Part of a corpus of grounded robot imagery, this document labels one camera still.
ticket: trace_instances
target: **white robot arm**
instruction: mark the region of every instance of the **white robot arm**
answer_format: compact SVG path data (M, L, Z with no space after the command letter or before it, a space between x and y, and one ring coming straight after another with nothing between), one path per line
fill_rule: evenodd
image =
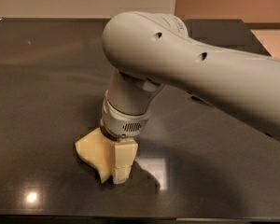
M104 29L103 47L115 69L102 128L76 142L79 157L102 182L110 176L116 184L127 180L138 147L133 137L144 130L164 84L280 141L280 59L206 45L189 38L178 17L142 12L114 17Z

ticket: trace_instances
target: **screw hole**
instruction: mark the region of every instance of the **screw hole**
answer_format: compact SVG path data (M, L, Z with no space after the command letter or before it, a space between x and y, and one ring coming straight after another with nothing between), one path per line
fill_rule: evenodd
M204 52L204 53L201 53L197 59L196 59L196 62L197 63L200 63L200 62L203 62L207 57L207 52Z
M162 33L156 33L154 34L154 36L152 36L152 40L153 41L156 41L156 40L159 40L162 36Z

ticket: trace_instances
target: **bright light spot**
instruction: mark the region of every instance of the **bright light spot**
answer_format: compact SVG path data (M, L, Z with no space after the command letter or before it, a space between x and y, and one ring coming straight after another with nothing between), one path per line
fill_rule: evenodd
M27 202L28 203L34 203L37 200L37 194L35 192L30 192L27 195Z
M168 189L166 160L162 158L136 158L142 169L148 171L160 183L160 190Z

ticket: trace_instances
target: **vent grille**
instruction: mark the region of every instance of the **vent grille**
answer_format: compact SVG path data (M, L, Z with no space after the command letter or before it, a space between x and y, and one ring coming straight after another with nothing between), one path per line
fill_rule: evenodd
M136 132L140 130L142 127L141 123L127 123L126 125L122 126L122 129L125 132Z

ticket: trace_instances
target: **black table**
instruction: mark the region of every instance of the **black table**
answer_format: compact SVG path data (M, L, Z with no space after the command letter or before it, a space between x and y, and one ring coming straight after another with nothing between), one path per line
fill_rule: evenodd
M137 138L125 184L102 185L77 157L113 69L106 22L0 22L0 218L280 219L280 143L173 87ZM202 42L269 55L241 21L185 23Z

